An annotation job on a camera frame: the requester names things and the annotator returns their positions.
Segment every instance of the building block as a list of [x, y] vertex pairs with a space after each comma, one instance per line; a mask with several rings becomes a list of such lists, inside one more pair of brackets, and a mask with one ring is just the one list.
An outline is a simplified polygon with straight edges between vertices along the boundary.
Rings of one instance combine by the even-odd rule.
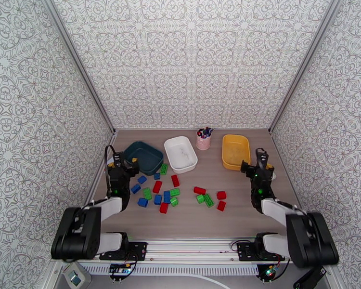
[[131, 188], [131, 192], [133, 194], [136, 194], [140, 189], [141, 189], [141, 186], [139, 184], [136, 184]]
[[225, 210], [225, 206], [226, 206], [226, 203], [223, 200], [220, 200], [218, 203], [217, 209], [223, 212]]
[[205, 200], [206, 205], [211, 208], [214, 205], [213, 200], [211, 199], [211, 196], [209, 194], [203, 195], [203, 198]]
[[171, 193], [169, 190], [167, 190], [163, 193], [163, 202], [165, 204], [169, 204], [169, 203], [171, 203], [170, 200], [171, 200]]
[[168, 168], [168, 164], [163, 163], [162, 167], [160, 167], [160, 174], [166, 175], [167, 174], [167, 168]]
[[201, 204], [205, 201], [205, 198], [203, 197], [203, 195], [197, 195], [196, 200], [198, 201], [198, 203]]
[[161, 195], [155, 195], [154, 197], [154, 204], [159, 206], [162, 203], [162, 196]]
[[168, 204], [162, 203], [162, 204], [160, 205], [159, 211], [160, 211], [162, 214], [167, 214], [167, 209], [168, 209]]
[[178, 199], [176, 197], [172, 197], [170, 202], [173, 207], [175, 207], [179, 204]]
[[154, 185], [154, 188], [153, 188], [153, 193], [155, 194], [158, 194], [159, 191], [160, 191], [160, 188], [162, 186], [162, 182], [161, 181], [155, 181], [155, 185]]
[[178, 196], [180, 194], [181, 194], [181, 192], [180, 192], [179, 188], [170, 189], [170, 195], [172, 197], [176, 197], [176, 196]]
[[206, 194], [206, 190], [204, 188], [200, 188], [198, 186], [194, 187], [194, 192], [196, 194], [200, 194], [200, 195], [205, 195]]
[[226, 199], [226, 192], [225, 191], [218, 191], [217, 192], [217, 199], [219, 199], [219, 200]]
[[139, 206], [139, 207], [146, 208], [147, 205], [148, 205], [148, 200], [147, 200], [147, 199], [141, 197], [141, 198], [138, 200], [138, 206]]
[[177, 175], [172, 175], [171, 180], [172, 180], [172, 184], [174, 184], [174, 187], [179, 186], [179, 179], [178, 179]]
[[143, 184], [143, 183], [145, 183], [146, 181], [147, 181], [146, 176], [141, 176], [141, 177], [138, 178], [138, 182], [139, 182], [140, 184]]
[[153, 196], [151, 195], [151, 190], [146, 187], [145, 189], [143, 189], [143, 196], [146, 200], [152, 200]]

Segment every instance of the red toy brick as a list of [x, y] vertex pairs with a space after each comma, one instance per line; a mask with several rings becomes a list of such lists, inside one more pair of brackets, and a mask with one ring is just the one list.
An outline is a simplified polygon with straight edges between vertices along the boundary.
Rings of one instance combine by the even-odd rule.
[[162, 203], [162, 204], [160, 205], [159, 211], [160, 211], [162, 214], [167, 214], [167, 209], [168, 209], [168, 204]]
[[225, 210], [226, 203], [223, 200], [219, 201], [219, 204], [217, 206], [217, 209], [223, 212]]
[[201, 187], [198, 187], [198, 186], [194, 187], [194, 192], [196, 194], [199, 194], [199, 195], [205, 195], [206, 194], [206, 190], [204, 188], [201, 188]]
[[162, 182], [160, 180], [155, 181], [153, 193], [158, 194], [161, 187], [162, 187]]
[[219, 199], [219, 200], [226, 199], [226, 192], [225, 191], [218, 191], [217, 192], [217, 199]]
[[174, 184], [174, 187], [179, 186], [179, 179], [178, 179], [177, 175], [172, 175], [171, 180], [172, 180], [172, 184]]

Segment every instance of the patterned wallpaper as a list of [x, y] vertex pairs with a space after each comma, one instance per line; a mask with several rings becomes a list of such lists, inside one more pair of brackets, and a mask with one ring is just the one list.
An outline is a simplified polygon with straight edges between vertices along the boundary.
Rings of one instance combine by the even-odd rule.
[[267, 128], [330, 0], [54, 0], [117, 129]]
[[40, 0], [0, 0], [0, 288], [39, 288], [111, 133]]
[[304, 208], [323, 213], [361, 289], [361, 0], [344, 0], [273, 137]]

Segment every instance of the green toy brick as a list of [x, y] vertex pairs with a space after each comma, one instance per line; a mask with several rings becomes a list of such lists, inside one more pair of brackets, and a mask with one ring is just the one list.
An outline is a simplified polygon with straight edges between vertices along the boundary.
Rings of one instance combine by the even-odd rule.
[[172, 197], [170, 200], [170, 203], [173, 207], [175, 207], [179, 204], [178, 199], [176, 197]]
[[205, 194], [203, 196], [203, 199], [205, 200], [206, 205], [211, 208], [214, 205], [213, 200], [211, 199], [211, 196], [209, 194]]
[[146, 187], [143, 189], [143, 196], [146, 200], [152, 200], [153, 196], [151, 195], [151, 190], [149, 187]]
[[203, 197], [203, 195], [197, 195], [196, 200], [198, 201], [198, 203], [201, 204], [205, 201], [205, 198]]
[[180, 194], [181, 194], [181, 192], [179, 191], [179, 188], [170, 189], [170, 195], [171, 195], [172, 197], [176, 197], [176, 196], [178, 196], [178, 195], [180, 195]]
[[160, 174], [166, 175], [167, 174], [167, 168], [168, 168], [168, 164], [163, 163], [162, 167], [160, 168]]

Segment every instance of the blue toy brick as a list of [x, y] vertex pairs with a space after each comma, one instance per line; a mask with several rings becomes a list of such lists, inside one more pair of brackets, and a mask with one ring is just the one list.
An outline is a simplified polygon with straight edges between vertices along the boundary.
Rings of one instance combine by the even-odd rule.
[[141, 186], [139, 184], [136, 184], [131, 188], [131, 192], [133, 194], [136, 194], [140, 190], [140, 188], [141, 188]]
[[170, 191], [167, 190], [163, 193], [163, 202], [165, 204], [170, 204], [171, 203], [170, 200], [171, 200], [171, 194]]
[[148, 200], [146, 200], [145, 198], [142, 198], [142, 197], [141, 197], [141, 198], [138, 200], [138, 206], [143, 207], [143, 208], [146, 208], [147, 205], [148, 205]]
[[140, 184], [143, 184], [143, 183], [145, 183], [146, 181], [147, 181], [146, 176], [141, 176], [141, 177], [138, 178], [138, 182], [139, 182]]
[[161, 195], [156, 195], [155, 198], [154, 198], [154, 204], [159, 206], [161, 203], [162, 203], [162, 196]]

